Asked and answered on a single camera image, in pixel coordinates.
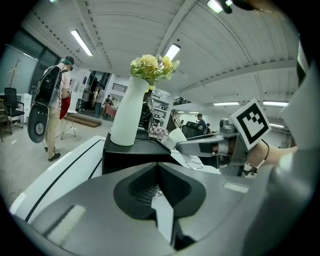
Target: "fluorescent light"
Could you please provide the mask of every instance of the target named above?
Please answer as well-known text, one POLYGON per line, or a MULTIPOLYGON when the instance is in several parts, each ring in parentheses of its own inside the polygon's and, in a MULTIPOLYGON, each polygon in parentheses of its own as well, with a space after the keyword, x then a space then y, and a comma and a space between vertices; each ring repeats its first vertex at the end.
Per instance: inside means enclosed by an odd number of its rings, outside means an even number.
POLYGON ((26 54, 25 52, 24 52, 23 54, 26 55, 26 56, 28 56, 28 57, 30 57, 30 58, 32 58, 32 59, 34 59, 34 60, 37 60, 36 58, 30 56, 29 54, 26 54))
POLYGON ((172 61, 172 59, 177 55, 179 51, 180 51, 180 46, 173 43, 170 46, 170 49, 168 50, 165 56, 168 56, 169 59, 172 61))
POLYGON ((84 51, 86 52, 86 54, 88 54, 89 56, 92 56, 91 51, 88 49, 88 47, 86 46, 85 42, 82 40, 82 38, 80 37, 78 31, 74 30, 71 31, 71 34, 74 36, 75 40, 78 41, 78 43, 81 45, 81 47, 84 49, 84 51))
POLYGON ((263 105, 266 106, 276 106, 276 107, 286 107, 289 103, 285 101, 264 101, 263 105))
MULTIPOLYGON (((228 0, 225 2, 227 6, 230 6, 232 4, 232 1, 231 0, 228 0)), ((214 10, 217 14, 222 12, 223 9, 220 5, 220 3, 218 3, 216 0, 210 0, 207 2, 207 5, 212 9, 214 10)))
POLYGON ((269 125, 272 127, 277 127, 277 128, 285 128, 283 125, 275 124, 275 123, 269 123, 269 125))
POLYGON ((232 105, 239 105, 239 102, 220 102, 220 103, 213 103, 215 106, 232 106, 232 105))

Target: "gray floor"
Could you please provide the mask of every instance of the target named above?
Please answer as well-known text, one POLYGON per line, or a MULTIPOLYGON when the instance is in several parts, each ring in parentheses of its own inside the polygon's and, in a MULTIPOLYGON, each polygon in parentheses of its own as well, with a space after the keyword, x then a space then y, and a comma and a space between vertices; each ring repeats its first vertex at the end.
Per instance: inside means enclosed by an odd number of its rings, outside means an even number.
MULTIPOLYGON (((74 124, 74 131, 70 128, 64 135, 55 139, 56 152, 61 156, 67 154, 93 136, 107 136, 113 123, 102 120, 102 126, 97 128, 74 124)), ((61 131, 58 125, 56 136, 61 131)), ((42 143, 33 143, 28 136, 28 127, 13 127, 13 134, 3 132, 3 142, 0 140, 0 191, 9 206, 31 183, 37 179, 53 162, 48 161, 48 155, 42 143)))
MULTIPOLYGON (((78 112, 79 114, 82 114, 82 115, 85 115, 87 117, 94 117, 94 118, 98 118, 96 115, 95 115, 95 111, 94 110, 84 110, 84 111, 79 111, 78 112)), ((99 119, 100 120, 105 120, 105 121, 110 121, 110 122, 113 122, 114 121, 114 118, 112 117, 107 117, 106 115, 105 116, 99 116, 99 119)))

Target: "white sticker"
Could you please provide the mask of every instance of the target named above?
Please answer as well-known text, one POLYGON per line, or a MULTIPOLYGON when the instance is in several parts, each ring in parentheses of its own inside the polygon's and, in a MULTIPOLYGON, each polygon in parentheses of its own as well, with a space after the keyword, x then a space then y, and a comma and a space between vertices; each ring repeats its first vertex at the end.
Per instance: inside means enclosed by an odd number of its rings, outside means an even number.
POLYGON ((226 184, 223 185, 226 189, 229 189, 229 190, 233 190, 233 191, 237 191, 237 192, 241 192, 243 194, 246 194, 249 190, 248 187, 246 186, 240 186, 240 185, 237 185, 237 184, 233 184, 233 183, 230 183, 230 182, 227 182, 226 184))
POLYGON ((255 98, 231 115, 229 123, 234 124, 248 150, 271 131, 269 121, 255 98))

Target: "black stripe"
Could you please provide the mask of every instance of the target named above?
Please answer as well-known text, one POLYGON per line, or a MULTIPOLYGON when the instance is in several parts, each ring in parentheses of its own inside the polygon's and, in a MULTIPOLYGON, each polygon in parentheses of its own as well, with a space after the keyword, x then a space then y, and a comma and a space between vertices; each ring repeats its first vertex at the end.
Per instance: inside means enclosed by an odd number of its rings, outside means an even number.
POLYGON ((90 174, 90 176, 89 176, 89 178, 88 178, 88 180, 90 180, 91 179, 91 177, 92 177, 92 175, 94 175, 94 173, 95 173, 95 171, 96 171, 96 169, 98 168, 98 166, 100 165, 100 163, 102 162, 102 158, 100 159, 100 161, 98 162, 98 164, 96 165, 96 167, 93 169, 93 171, 91 172, 91 174, 90 174))
POLYGON ((32 209, 30 210, 30 212, 28 213, 28 215, 25 218, 25 221, 28 222, 28 220, 30 219, 31 215, 34 213, 35 209, 37 208, 37 206, 40 204, 41 200, 45 197, 45 195, 49 192, 49 190, 54 186, 54 184, 61 178, 62 175, 65 174, 65 172, 76 162, 79 160, 80 157, 82 157, 85 153, 88 152, 88 150, 90 150, 94 145, 96 145, 98 142, 102 141, 102 139, 99 139, 96 143, 94 143, 91 147, 87 148, 86 151, 84 151, 81 155, 79 155, 77 157, 76 160, 74 160, 66 169, 64 169, 64 171, 62 173, 60 173, 60 175, 51 183, 51 185, 43 192, 43 194, 40 196, 40 198, 38 199, 38 201, 36 201, 36 203, 34 204, 34 206, 32 207, 32 209))

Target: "khaki pants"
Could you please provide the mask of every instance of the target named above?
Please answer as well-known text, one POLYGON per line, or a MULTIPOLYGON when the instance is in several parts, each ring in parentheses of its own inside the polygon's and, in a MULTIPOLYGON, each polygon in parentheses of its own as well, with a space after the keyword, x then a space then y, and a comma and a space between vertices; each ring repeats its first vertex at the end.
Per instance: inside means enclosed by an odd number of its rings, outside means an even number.
POLYGON ((46 129, 45 142, 48 147, 48 158, 53 158, 55 155, 55 138, 56 128, 60 120, 60 109, 49 107, 48 128, 46 129))

